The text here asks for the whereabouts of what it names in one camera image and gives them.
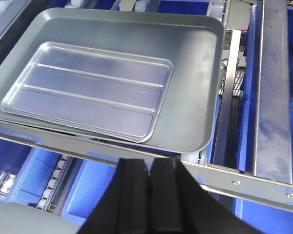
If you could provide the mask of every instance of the blue plastic bin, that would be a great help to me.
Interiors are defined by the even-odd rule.
[[[59,157],[0,139],[0,201],[38,203]]]
[[[157,12],[205,16],[208,6],[209,0],[162,0]]]
[[[83,225],[105,193],[115,170],[115,167],[84,160],[62,210],[62,217],[68,222]]]
[[[99,0],[94,9],[110,10],[115,0]]]
[[[258,43],[261,7],[254,7],[251,12],[248,48],[247,73],[245,76],[245,100],[240,130],[240,142],[237,152],[237,168],[252,171],[253,146],[256,111],[256,81],[258,74]],[[293,161],[293,7],[288,8],[289,15],[289,55],[290,55],[290,93],[291,93],[291,134]],[[242,220],[268,234],[293,234],[293,213],[235,199],[233,212]]]

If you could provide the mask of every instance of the metal rail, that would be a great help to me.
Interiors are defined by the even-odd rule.
[[[209,1],[209,6],[208,6],[207,12],[206,12],[207,16],[210,16],[212,2],[213,2],[213,0]],[[231,0],[226,0],[225,7],[224,7],[224,13],[223,13],[223,17],[222,17],[222,23],[223,23],[225,29],[227,28],[227,24],[228,24],[230,5],[231,5]]]
[[[221,101],[219,120],[217,123],[215,148],[213,154],[213,163],[217,165],[224,165],[225,162],[231,112],[231,101],[235,80],[236,61],[238,59],[239,54],[240,37],[241,31],[233,30],[230,43],[230,53],[228,58],[228,66],[223,90],[223,97]]]
[[[263,1],[253,173],[291,184],[287,18],[286,1]]]

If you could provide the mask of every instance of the silver baking tray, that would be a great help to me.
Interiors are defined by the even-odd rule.
[[[143,142],[152,135],[172,71],[167,59],[46,42],[1,109]]]
[[[143,143],[134,143],[6,113],[1,108],[0,120],[32,126],[37,131],[47,129],[176,153],[199,151],[210,142],[213,132],[223,34],[223,25],[218,20],[204,16],[48,9],[33,20],[1,64],[0,104],[46,42],[170,60],[173,73],[153,134]],[[92,118],[82,112],[78,115]]]

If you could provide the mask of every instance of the bolt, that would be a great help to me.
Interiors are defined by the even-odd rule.
[[[288,194],[286,194],[286,196],[287,196],[288,198],[293,198],[293,193],[288,193]]]
[[[240,185],[240,184],[241,184],[241,182],[240,182],[240,181],[237,181],[237,180],[234,180],[232,183],[233,183],[234,185]]]

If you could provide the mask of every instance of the aluminum baking tray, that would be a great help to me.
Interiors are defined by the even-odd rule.
[[[210,141],[219,87],[223,25],[205,16],[87,9],[48,9],[39,14],[0,66],[0,103],[45,42],[98,48],[174,64],[149,140],[137,145],[191,153]],[[135,145],[112,136],[5,113],[0,120]]]
[[[172,71],[167,59],[46,42],[1,109],[143,142],[152,135]]]

